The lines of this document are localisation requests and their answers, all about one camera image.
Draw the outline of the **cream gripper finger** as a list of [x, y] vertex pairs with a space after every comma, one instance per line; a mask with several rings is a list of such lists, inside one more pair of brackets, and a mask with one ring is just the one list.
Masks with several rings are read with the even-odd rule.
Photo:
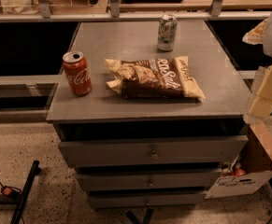
[[258, 45], [263, 43], [266, 24], [268, 19], [261, 21], [254, 28], [244, 34], [242, 41], [251, 45]]
[[255, 74], [251, 95], [243, 116], [247, 124], [258, 124], [272, 114], [272, 65], [260, 66]]

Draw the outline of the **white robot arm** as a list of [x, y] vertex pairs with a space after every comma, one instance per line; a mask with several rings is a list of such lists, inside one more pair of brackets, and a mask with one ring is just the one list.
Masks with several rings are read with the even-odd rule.
[[[245, 33], [242, 41], [251, 45], [263, 45], [264, 54], [272, 58], [272, 12], [270, 16]], [[260, 66], [255, 74], [251, 95], [246, 105], [244, 121], [258, 124], [272, 113], [272, 65]]]

